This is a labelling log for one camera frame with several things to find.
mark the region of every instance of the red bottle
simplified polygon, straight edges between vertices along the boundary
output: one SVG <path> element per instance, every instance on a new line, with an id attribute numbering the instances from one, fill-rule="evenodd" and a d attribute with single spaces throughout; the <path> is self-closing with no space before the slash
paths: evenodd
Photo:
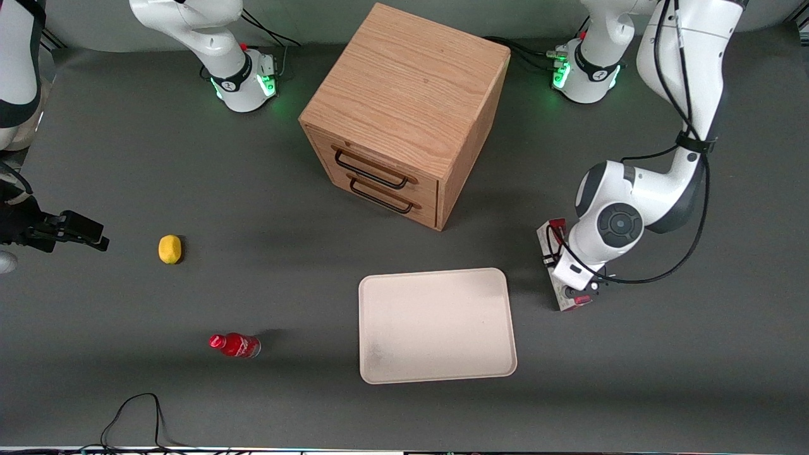
<path id="1" fill-rule="evenodd" d="M 216 334 L 208 340 L 209 346 L 219 349 L 230 357 L 246 357 L 251 359 L 261 351 L 261 342 L 256 337 L 231 332 L 227 335 Z"/>

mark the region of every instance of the black metal handle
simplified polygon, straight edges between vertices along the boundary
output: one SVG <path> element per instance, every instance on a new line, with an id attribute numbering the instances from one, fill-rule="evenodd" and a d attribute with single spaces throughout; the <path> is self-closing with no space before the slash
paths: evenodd
<path id="1" fill-rule="evenodd" d="M 397 183 L 387 181 L 387 180 L 385 180 L 383 178 L 377 177 L 374 174 L 370 174 L 368 172 L 365 172 L 360 168 L 356 168 L 356 167 L 352 166 L 351 164 L 344 163 L 344 162 L 340 161 L 340 157 L 343 155 L 343 151 L 336 148 L 336 147 L 335 147 L 335 150 L 337 150 L 337 153 L 334 154 L 334 160 L 337 161 L 337 164 L 341 168 L 346 168 L 346 169 L 348 169 L 350 171 L 356 172 L 357 174 L 365 177 L 366 179 L 373 180 L 376 183 L 379 183 L 380 185 L 385 185 L 385 186 L 387 186 L 388 188 L 391 188 L 391 189 L 402 189 L 402 188 L 405 187 L 405 184 L 407 183 L 407 177 L 402 177 L 402 182 L 397 184 Z"/>
<path id="2" fill-rule="evenodd" d="M 399 207 L 394 206 L 393 204 L 389 204 L 389 203 L 383 201 L 382 199 L 375 198 L 375 197 L 371 196 L 370 194 L 368 194 L 368 193 L 366 193 L 364 191 L 360 191 L 359 189 L 354 188 L 355 183 L 357 183 L 357 179 L 353 178 L 353 179 L 351 179 L 351 183 L 349 184 L 349 188 L 351 188 L 351 191 L 354 194 L 362 196 L 365 199 L 368 199 L 369 201 L 376 202 L 377 204 L 380 204 L 381 206 L 385 207 L 386 209 L 393 210 L 396 213 L 400 213 L 402 215 L 406 215 L 406 214 L 410 213 L 410 211 L 413 209 L 413 203 L 412 202 L 410 202 L 407 205 L 407 208 L 400 209 Z"/>

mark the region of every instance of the black strap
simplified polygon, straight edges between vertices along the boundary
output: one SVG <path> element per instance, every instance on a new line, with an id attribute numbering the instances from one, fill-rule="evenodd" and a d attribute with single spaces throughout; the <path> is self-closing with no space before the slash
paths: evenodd
<path id="1" fill-rule="evenodd" d="M 229 78 L 218 78 L 216 76 L 211 75 L 211 79 L 216 82 L 224 91 L 239 91 L 239 88 L 242 86 L 242 82 L 246 81 L 250 74 L 252 73 L 252 58 L 249 55 L 244 53 L 244 65 L 242 65 L 242 69 L 233 74 Z"/>
<path id="2" fill-rule="evenodd" d="M 696 153 L 710 153 L 714 151 L 716 138 L 707 141 L 698 141 L 690 138 L 684 131 L 680 131 L 680 133 L 677 134 L 675 143 L 686 150 L 695 151 Z"/>
<path id="3" fill-rule="evenodd" d="M 45 9 L 36 0 L 17 0 L 17 3 L 28 10 L 42 27 L 45 26 Z"/>
<path id="4" fill-rule="evenodd" d="M 576 65 L 587 73 L 587 77 L 591 82 L 601 82 L 607 78 L 618 67 L 620 62 L 615 62 L 610 66 L 598 66 L 587 61 L 582 54 L 582 43 L 578 43 L 574 51 L 574 60 Z"/>

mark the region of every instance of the wooden box top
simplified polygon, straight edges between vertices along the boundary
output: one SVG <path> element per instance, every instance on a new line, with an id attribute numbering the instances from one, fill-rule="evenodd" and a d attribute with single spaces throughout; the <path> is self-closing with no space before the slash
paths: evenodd
<path id="1" fill-rule="evenodd" d="M 300 121 L 443 179 L 509 55 L 376 3 Z"/>

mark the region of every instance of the plastic tray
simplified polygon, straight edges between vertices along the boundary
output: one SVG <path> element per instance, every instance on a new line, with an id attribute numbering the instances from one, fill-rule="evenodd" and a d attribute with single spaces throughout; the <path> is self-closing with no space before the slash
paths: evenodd
<path id="1" fill-rule="evenodd" d="M 517 352 L 506 276 L 488 268 L 365 277 L 359 361 L 369 384 L 509 376 Z"/>

